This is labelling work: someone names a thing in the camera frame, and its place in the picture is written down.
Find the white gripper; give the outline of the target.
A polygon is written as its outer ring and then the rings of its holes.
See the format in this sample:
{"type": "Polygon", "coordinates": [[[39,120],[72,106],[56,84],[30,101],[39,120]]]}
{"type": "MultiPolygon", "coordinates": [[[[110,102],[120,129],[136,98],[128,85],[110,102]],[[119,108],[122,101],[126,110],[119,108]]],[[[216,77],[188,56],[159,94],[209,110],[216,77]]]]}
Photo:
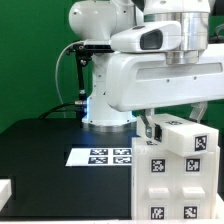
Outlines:
{"type": "Polygon", "coordinates": [[[163,53],[112,56],[107,66],[106,101],[118,111],[144,110],[145,135],[162,141],[154,109],[189,104],[189,119],[200,123],[208,103],[224,99],[224,44],[208,46],[196,64],[168,65],[163,53]]]}

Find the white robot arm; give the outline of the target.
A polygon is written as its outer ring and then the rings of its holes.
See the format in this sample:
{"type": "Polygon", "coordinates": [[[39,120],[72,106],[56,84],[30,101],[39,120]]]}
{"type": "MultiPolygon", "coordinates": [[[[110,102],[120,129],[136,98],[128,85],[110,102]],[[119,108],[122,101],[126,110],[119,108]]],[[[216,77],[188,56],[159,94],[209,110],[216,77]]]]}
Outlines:
{"type": "Polygon", "coordinates": [[[224,43],[208,42],[215,0],[86,0],[69,12],[93,61],[84,127],[122,131],[136,110],[224,99],[224,43]]]}

